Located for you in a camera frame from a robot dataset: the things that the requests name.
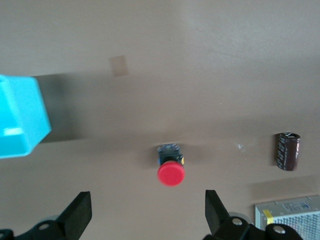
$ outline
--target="blue bin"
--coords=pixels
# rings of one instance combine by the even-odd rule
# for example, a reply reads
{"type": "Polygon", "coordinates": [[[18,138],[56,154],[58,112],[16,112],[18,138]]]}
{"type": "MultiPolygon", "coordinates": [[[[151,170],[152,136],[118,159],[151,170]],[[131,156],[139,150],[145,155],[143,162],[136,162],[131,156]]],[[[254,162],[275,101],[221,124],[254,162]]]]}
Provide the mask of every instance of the blue bin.
{"type": "Polygon", "coordinates": [[[37,80],[0,75],[0,159],[30,154],[50,131],[37,80]]]}

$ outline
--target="yellow sticker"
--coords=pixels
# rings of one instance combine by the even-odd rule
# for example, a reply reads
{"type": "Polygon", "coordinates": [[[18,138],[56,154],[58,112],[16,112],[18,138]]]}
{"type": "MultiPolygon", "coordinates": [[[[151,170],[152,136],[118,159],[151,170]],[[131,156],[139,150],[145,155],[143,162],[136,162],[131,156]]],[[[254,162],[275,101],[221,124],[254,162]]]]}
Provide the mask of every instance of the yellow sticker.
{"type": "Polygon", "coordinates": [[[272,216],[271,212],[268,209],[263,210],[264,215],[266,216],[266,224],[273,224],[274,223],[274,217],[272,216]]]}

